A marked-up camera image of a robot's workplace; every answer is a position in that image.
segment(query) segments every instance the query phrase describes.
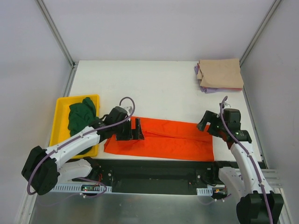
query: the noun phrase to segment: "gray wall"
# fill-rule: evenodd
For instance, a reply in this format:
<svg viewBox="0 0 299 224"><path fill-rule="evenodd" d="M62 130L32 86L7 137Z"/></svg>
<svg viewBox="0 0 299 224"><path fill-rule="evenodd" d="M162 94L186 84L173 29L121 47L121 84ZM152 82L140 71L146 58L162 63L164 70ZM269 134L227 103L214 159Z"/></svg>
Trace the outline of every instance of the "gray wall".
<svg viewBox="0 0 299 224"><path fill-rule="evenodd" d="M75 61L241 57L273 0L45 0Z"/></svg>
<svg viewBox="0 0 299 224"><path fill-rule="evenodd" d="M299 223L299 1L284 0L242 66L257 132Z"/></svg>
<svg viewBox="0 0 299 224"><path fill-rule="evenodd" d="M45 146L70 67L33 0L0 2L0 223L16 222L30 150Z"/></svg>

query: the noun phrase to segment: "white table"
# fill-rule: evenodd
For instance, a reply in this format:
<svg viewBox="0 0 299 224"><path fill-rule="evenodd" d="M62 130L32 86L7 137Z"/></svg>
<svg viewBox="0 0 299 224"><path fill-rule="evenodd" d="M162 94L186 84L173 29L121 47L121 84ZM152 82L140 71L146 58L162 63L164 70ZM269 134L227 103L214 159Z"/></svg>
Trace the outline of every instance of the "white table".
<svg viewBox="0 0 299 224"><path fill-rule="evenodd" d="M202 93L194 73L196 63L80 61L70 96L99 94L100 116L109 113L121 98L130 96L136 104L135 116L199 123L206 110L218 112L219 103L228 95L228 103L240 110L241 127L249 132L255 156L261 161L243 92ZM213 137L213 149L216 161L235 161L222 139ZM97 158L159 159L105 153L103 144Z"/></svg>

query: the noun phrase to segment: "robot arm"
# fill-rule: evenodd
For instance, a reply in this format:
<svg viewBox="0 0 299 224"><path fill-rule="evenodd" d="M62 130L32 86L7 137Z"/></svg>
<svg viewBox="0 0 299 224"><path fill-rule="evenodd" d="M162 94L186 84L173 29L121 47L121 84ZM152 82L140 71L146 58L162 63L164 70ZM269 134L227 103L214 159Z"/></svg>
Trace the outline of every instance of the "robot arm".
<svg viewBox="0 0 299 224"><path fill-rule="evenodd" d="M131 128L130 110L116 106L104 120L95 120L69 139L46 149L40 146L33 148L22 170L23 177L39 195L44 195L58 182L97 176L100 168L90 157L66 162L83 150L111 138L113 134L116 134L117 140L144 139L139 119L136 119L136 128Z"/></svg>
<svg viewBox="0 0 299 224"><path fill-rule="evenodd" d="M215 179L222 181L234 197L240 223L276 224L284 205L283 198L280 194L273 192L262 174L253 153L250 135L247 131L241 130L240 121L241 114L236 109L224 109L222 115L206 111L197 128L204 131L209 122L210 126L207 132L213 136L221 137L236 159L242 180L235 169L228 166L217 167L214 174Z"/></svg>

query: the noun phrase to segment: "yellow bin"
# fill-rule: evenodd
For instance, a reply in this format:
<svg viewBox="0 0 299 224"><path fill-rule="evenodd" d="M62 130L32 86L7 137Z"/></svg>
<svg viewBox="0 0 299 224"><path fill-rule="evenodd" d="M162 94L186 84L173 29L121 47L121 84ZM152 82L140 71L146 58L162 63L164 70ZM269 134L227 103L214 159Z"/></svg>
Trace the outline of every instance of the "yellow bin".
<svg viewBox="0 0 299 224"><path fill-rule="evenodd" d="M99 116L100 97L98 95L61 97L57 99L50 146L56 145L71 137L70 130L67 128L67 126L69 125L70 105L75 103L82 103L82 100L86 97L89 97L93 101L93 104L95 105L95 109L97 111L97 116ZM97 144L93 146L88 153L85 153L83 155L76 155L72 159L80 159L85 156L97 156L98 149L99 145Z"/></svg>

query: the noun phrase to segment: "orange pants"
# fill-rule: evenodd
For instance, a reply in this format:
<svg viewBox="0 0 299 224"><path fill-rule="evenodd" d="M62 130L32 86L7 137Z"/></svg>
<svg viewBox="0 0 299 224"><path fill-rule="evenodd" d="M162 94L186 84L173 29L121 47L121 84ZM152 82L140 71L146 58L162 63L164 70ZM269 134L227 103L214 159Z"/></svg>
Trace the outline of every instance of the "orange pants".
<svg viewBox="0 0 299 224"><path fill-rule="evenodd" d="M132 117L135 128L135 117ZM105 152L190 161L214 161L212 136L201 132L196 124L140 118L145 140L116 141L115 136L105 143Z"/></svg>

